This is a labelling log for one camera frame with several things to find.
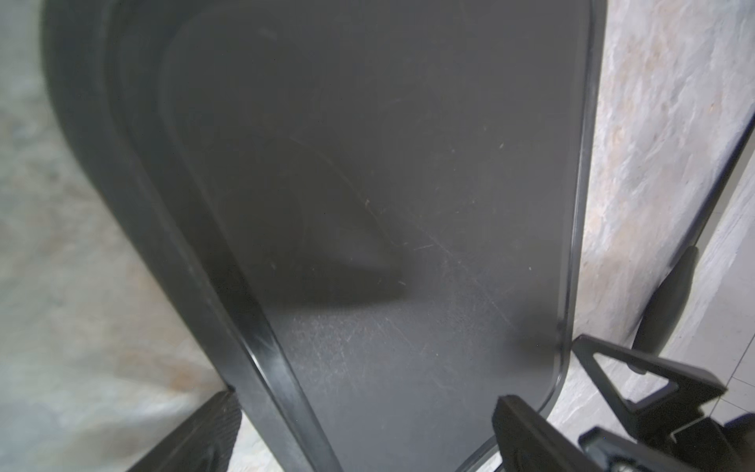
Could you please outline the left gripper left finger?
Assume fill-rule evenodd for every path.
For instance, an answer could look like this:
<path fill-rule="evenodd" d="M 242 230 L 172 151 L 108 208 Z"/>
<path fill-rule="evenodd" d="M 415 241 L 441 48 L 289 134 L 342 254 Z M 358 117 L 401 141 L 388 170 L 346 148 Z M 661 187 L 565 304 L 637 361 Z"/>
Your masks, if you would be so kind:
<path fill-rule="evenodd" d="M 220 391 L 134 464 L 129 472 L 228 470 L 241 425 L 234 389 Z"/>

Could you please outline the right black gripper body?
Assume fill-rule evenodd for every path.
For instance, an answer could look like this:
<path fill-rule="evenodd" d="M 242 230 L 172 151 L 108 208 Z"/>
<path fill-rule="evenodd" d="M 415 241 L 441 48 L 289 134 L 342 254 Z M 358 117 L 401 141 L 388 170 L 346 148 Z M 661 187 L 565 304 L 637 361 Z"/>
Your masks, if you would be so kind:
<path fill-rule="evenodd" d="M 596 427 L 579 438 L 579 446 L 604 471 L 752 471 L 754 415 L 725 425 L 705 417 L 656 448 Z"/>

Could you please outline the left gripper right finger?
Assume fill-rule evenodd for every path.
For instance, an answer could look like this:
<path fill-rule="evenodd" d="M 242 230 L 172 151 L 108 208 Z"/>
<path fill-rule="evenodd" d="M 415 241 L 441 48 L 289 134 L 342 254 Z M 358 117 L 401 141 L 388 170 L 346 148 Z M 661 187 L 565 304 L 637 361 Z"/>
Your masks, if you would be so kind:
<path fill-rule="evenodd" d="M 600 471 L 517 395 L 497 400 L 492 424 L 503 471 Z"/>

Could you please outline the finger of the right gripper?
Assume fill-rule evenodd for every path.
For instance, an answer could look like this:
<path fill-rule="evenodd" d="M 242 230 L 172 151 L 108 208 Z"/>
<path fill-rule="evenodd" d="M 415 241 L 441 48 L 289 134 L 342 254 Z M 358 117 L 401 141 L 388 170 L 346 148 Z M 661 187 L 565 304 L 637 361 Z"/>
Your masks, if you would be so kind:
<path fill-rule="evenodd" d="M 702 406 L 727 388 L 710 372 L 629 349 L 582 334 L 572 352 L 609 405 L 623 429 L 635 440 L 668 436 L 703 417 Z M 635 379 L 649 380 L 653 390 L 630 398 L 624 395 L 599 363 L 606 358 L 625 365 Z"/>

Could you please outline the black kitchen knife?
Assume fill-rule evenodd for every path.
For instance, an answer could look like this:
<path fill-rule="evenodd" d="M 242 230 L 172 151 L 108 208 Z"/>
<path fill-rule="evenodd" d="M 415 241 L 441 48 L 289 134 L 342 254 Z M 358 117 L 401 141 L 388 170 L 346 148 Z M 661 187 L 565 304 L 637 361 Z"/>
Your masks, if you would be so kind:
<path fill-rule="evenodd" d="M 670 270 L 646 304 L 632 348 L 658 356 L 680 322 L 689 300 L 701 253 L 712 240 L 716 226 L 737 188 L 754 151 L 754 120 L 749 119 L 690 228 L 683 236 Z"/>

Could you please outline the black cutting board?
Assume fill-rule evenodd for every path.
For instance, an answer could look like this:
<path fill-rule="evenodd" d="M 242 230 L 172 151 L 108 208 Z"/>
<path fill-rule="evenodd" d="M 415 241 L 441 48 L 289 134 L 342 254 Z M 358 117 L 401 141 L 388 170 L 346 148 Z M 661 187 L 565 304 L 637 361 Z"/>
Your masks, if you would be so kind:
<path fill-rule="evenodd" d="M 46 1 L 88 180 L 287 471 L 472 471 L 569 366 L 604 1 Z"/>

